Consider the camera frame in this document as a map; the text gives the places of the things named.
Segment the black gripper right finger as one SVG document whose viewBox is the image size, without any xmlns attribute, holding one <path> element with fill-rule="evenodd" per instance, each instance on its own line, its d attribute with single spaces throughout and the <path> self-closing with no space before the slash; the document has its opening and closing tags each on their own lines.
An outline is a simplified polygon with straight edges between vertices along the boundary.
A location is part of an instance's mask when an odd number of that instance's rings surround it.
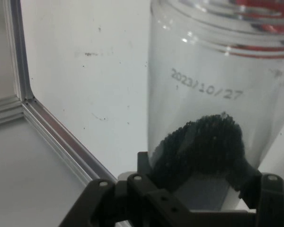
<svg viewBox="0 0 284 227">
<path fill-rule="evenodd" d="M 236 161 L 236 189 L 255 213 L 239 213 L 238 227 L 284 227 L 284 180 L 262 173 L 244 158 Z"/>
</svg>

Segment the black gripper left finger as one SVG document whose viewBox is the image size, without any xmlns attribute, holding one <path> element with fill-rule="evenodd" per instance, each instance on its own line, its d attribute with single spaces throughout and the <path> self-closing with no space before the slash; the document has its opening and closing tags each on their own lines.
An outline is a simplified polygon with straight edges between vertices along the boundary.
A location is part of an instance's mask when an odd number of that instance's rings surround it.
<svg viewBox="0 0 284 227">
<path fill-rule="evenodd" d="M 60 223 L 62 227 L 188 227 L 191 213 L 173 195 L 158 189 L 145 173 L 147 152 L 138 153 L 138 172 L 116 183 L 92 180 Z"/>
</svg>

